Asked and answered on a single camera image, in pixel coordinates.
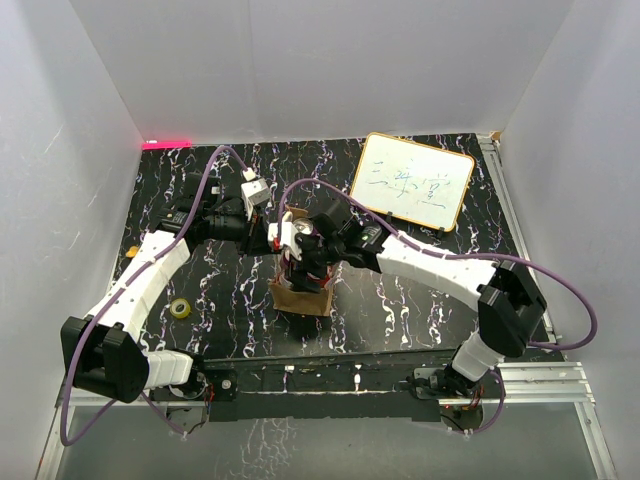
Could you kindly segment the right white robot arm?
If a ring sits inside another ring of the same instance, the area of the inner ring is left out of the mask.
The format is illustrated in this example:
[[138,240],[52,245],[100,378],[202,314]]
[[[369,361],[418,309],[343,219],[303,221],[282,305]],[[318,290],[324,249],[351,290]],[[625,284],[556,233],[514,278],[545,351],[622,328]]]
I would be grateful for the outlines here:
[[335,202],[311,217],[284,213],[275,240],[287,282],[317,293],[330,268],[341,262],[413,280],[454,297],[478,315],[477,327],[445,367],[413,384],[460,397],[478,389],[482,377],[505,358],[526,350],[546,302],[526,266],[511,260],[455,260],[450,252],[424,252],[424,244]]

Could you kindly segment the brown canvas tote bag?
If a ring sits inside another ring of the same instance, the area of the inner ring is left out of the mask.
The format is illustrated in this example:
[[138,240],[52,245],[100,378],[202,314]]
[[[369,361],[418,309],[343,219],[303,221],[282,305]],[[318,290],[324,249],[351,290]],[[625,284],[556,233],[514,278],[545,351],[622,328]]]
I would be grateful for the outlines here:
[[[297,218],[309,218],[312,221],[306,210],[287,206],[283,217],[284,222],[290,221],[293,223]],[[320,236],[315,226],[311,235]],[[319,294],[294,292],[290,290],[290,283],[287,281],[287,270],[289,268],[303,270],[300,261],[296,261],[295,259],[289,260],[279,253],[275,277],[269,282],[274,308],[282,312],[300,315],[328,316],[333,298],[333,283],[336,274],[335,265],[326,268],[326,270],[328,268],[331,269],[332,279],[329,288],[323,289]]]

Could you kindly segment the purple soda can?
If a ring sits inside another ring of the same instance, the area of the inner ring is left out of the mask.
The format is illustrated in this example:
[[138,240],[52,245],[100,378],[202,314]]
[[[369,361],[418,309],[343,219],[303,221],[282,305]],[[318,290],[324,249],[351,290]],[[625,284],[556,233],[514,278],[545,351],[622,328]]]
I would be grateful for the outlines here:
[[309,218],[297,218],[294,220],[293,226],[304,235],[311,235],[314,231],[313,222]]

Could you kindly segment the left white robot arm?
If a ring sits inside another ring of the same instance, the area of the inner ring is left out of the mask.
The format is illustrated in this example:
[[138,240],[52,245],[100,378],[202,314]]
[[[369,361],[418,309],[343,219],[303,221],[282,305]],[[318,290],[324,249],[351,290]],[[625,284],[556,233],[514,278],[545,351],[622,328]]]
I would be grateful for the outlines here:
[[74,387],[124,403],[169,385],[186,399],[204,392],[207,376],[193,366],[191,355],[141,350],[142,327],[197,246],[230,241],[241,255],[271,253],[264,218],[271,195],[264,179],[247,173],[236,197],[239,211],[224,213],[228,200],[217,178],[191,174],[187,187],[187,196],[160,210],[138,253],[105,297],[84,317],[69,317],[63,324],[65,370]]

